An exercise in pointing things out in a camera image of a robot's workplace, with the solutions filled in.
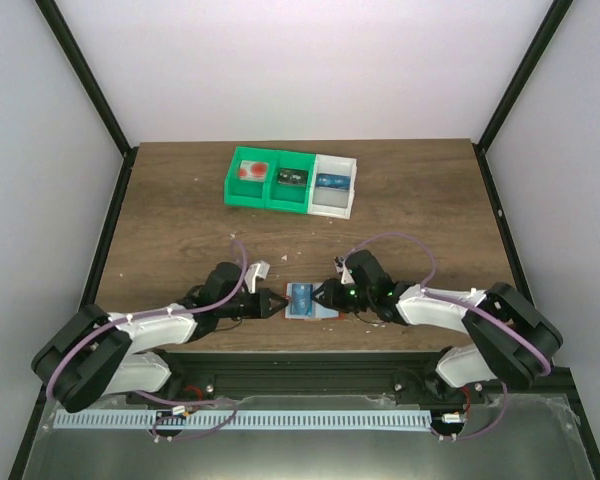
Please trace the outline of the blue credit card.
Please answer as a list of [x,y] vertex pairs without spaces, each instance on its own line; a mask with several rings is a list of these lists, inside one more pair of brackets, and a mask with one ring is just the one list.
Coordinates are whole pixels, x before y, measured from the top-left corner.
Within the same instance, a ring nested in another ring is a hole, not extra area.
[[315,187],[349,191],[351,177],[332,173],[318,173],[316,175]]
[[290,283],[288,285],[288,316],[307,319],[313,316],[312,283]]

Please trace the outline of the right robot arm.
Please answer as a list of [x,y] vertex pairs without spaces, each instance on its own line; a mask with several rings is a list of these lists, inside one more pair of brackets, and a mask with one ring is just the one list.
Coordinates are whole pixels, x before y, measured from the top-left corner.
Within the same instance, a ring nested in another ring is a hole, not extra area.
[[313,299],[340,313],[373,312],[404,326],[433,326],[466,335],[470,344],[444,350],[424,378],[427,396],[445,403],[461,387],[498,380],[524,390],[552,370],[564,340],[558,329],[513,286],[486,290],[430,289],[395,281],[368,250],[336,261],[338,277],[323,282]]

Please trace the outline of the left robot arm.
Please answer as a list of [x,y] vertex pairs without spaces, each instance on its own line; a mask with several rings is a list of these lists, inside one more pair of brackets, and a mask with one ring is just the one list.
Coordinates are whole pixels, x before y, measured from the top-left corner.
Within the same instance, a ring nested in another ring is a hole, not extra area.
[[31,369],[46,396],[70,413],[105,396],[135,391],[174,403],[185,381],[159,348],[197,341],[223,319],[267,319],[284,310],[287,298],[257,284],[268,270],[264,261],[248,267],[221,262],[204,284],[146,312],[123,314],[85,305],[33,357]]

